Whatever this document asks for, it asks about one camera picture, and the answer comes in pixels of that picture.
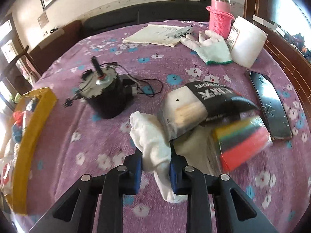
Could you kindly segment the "wooden side cabinet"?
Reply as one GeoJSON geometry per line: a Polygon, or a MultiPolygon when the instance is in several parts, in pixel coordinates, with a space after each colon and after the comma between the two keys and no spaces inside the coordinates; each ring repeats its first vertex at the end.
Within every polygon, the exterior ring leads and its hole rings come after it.
{"type": "Polygon", "coordinates": [[[303,107],[310,112],[310,64],[279,34],[256,21],[254,24],[268,34],[264,48],[285,72],[303,107]]]}

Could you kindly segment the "white plastic jar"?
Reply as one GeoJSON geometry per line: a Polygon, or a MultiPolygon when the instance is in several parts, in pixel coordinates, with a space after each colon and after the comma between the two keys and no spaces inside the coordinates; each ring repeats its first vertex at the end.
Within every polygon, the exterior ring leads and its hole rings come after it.
{"type": "Polygon", "coordinates": [[[259,27],[237,16],[226,41],[232,60],[242,67],[251,68],[267,36],[259,27]]]}

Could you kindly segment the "colourful sponge pack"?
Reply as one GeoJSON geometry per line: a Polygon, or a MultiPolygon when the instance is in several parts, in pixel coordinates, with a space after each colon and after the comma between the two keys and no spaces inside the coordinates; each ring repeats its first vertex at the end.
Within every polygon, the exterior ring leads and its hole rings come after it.
{"type": "Polygon", "coordinates": [[[272,144],[270,133],[260,116],[237,120],[211,132],[216,162],[228,173],[272,144]]]}

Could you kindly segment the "pink bottle with knit sleeve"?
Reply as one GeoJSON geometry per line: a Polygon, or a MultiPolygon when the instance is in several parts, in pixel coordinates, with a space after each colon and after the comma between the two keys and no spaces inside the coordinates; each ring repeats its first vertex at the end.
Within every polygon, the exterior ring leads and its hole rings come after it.
{"type": "Polygon", "coordinates": [[[206,7],[210,14],[209,29],[224,39],[229,36],[233,14],[231,14],[230,0],[211,0],[211,5],[206,7]]]}

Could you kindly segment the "white notebook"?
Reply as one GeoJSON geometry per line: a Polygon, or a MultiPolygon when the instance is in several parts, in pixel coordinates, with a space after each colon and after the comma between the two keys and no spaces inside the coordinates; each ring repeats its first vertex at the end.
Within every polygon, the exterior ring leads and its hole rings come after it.
{"type": "Polygon", "coordinates": [[[180,42],[181,37],[192,32],[193,26],[191,24],[185,27],[149,24],[133,35],[125,38],[122,43],[148,43],[175,47],[180,42]]]}

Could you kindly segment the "black smartphone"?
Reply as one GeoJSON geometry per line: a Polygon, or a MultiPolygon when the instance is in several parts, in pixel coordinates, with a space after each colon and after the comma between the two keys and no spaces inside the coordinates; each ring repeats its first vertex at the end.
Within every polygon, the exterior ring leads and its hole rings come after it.
{"type": "Polygon", "coordinates": [[[272,140],[290,140],[293,137],[283,104],[271,79],[251,70],[245,71],[260,103],[266,125],[272,140]]]}

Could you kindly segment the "black labelled wipes bag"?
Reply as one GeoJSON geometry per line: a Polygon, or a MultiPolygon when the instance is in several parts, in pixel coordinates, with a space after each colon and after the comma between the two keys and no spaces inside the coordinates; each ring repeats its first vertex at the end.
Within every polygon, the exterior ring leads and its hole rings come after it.
{"type": "Polygon", "coordinates": [[[201,123],[257,109],[255,103],[228,86],[194,81],[166,93],[158,118],[168,140],[173,140],[201,123]]]}

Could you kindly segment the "black electric motor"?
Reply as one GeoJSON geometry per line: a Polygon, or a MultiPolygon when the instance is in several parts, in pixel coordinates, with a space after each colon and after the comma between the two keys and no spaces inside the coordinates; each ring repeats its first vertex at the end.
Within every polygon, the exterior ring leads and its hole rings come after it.
{"type": "Polygon", "coordinates": [[[112,119],[122,113],[135,95],[155,97],[163,90],[163,82],[155,78],[138,79],[133,77],[118,62],[100,64],[91,57],[93,69],[81,75],[81,82],[64,107],[72,106],[75,100],[83,99],[102,119],[112,119]]]}

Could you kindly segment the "black sofa backrest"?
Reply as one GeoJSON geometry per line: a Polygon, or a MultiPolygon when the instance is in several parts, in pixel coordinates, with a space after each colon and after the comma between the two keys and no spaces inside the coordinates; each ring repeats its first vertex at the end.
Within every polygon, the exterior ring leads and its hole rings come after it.
{"type": "Polygon", "coordinates": [[[209,22],[206,7],[210,5],[211,0],[174,0],[132,5],[88,18],[83,23],[83,33],[89,37],[126,26],[171,19],[209,22]]]}

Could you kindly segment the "yellow cardboard tray box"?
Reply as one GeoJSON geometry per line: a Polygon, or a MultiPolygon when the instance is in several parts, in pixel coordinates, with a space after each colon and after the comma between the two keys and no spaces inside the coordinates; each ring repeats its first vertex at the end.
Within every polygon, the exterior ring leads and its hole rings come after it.
{"type": "Polygon", "coordinates": [[[10,189],[4,195],[12,211],[21,215],[27,214],[27,184],[37,141],[47,118],[57,102],[56,95],[50,88],[39,88],[22,96],[13,111],[10,121],[7,123],[8,130],[4,138],[4,145],[6,145],[13,138],[13,125],[19,119],[19,116],[27,116],[26,106],[34,98],[38,99],[38,103],[34,112],[29,115],[26,128],[22,129],[21,142],[17,148],[17,153],[13,155],[13,163],[11,164],[13,174],[10,178],[10,189]]]}

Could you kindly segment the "white green-cuffed glove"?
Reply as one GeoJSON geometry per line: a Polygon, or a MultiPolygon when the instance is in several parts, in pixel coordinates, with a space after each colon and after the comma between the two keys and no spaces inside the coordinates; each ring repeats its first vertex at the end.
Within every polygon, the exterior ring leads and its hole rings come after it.
{"type": "Polygon", "coordinates": [[[187,34],[180,38],[180,42],[195,51],[206,65],[226,65],[233,62],[224,38],[211,30],[199,31],[198,39],[187,34]]]}

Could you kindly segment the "dark wooden chair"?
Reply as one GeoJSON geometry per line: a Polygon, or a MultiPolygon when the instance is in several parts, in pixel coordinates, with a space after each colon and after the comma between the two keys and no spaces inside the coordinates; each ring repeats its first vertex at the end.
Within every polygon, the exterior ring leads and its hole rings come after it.
{"type": "Polygon", "coordinates": [[[29,46],[27,45],[24,50],[15,56],[13,60],[1,71],[1,81],[4,79],[9,82],[12,88],[24,95],[33,88],[41,75],[38,73],[32,57],[28,53],[29,46]],[[17,63],[26,61],[26,68],[24,69],[28,78],[24,76],[22,70],[18,68],[17,63]]]}

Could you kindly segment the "blue red scrubber bundle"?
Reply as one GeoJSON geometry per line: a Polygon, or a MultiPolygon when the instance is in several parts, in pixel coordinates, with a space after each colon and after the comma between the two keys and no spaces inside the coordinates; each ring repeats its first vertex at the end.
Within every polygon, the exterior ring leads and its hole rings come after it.
{"type": "Polygon", "coordinates": [[[23,136],[23,115],[22,111],[16,111],[13,113],[14,124],[12,125],[12,139],[15,143],[20,144],[23,136]]]}

